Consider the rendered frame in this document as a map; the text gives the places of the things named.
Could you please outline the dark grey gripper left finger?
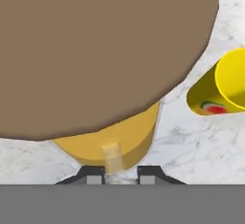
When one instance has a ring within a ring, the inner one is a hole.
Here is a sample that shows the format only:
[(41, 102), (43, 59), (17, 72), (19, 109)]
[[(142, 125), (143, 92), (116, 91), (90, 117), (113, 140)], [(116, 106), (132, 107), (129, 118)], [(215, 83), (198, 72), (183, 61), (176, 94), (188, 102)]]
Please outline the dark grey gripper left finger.
[(57, 182), (58, 185), (104, 185), (104, 166), (82, 166), (76, 175)]

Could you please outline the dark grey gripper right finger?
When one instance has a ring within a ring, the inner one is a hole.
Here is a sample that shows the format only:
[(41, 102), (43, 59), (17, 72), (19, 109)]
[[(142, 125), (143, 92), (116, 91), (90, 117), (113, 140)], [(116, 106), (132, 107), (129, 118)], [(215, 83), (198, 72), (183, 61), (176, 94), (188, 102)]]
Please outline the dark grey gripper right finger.
[(139, 185), (183, 185), (183, 182), (164, 173), (160, 166), (137, 166)]

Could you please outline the brown-lidded amber pitcher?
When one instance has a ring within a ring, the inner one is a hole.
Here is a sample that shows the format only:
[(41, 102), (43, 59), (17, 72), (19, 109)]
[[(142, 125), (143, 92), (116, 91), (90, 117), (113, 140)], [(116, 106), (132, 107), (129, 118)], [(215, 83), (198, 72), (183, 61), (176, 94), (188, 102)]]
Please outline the brown-lidded amber pitcher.
[(132, 168), (217, 10), (218, 0), (0, 0), (0, 138)]

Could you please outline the yellow cup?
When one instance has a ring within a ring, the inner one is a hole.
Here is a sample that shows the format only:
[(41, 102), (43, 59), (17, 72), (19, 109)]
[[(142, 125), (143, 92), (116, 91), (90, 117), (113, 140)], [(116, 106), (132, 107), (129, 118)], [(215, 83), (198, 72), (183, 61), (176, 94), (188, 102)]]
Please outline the yellow cup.
[(187, 104), (204, 116), (245, 112), (245, 48), (230, 50), (197, 80)]

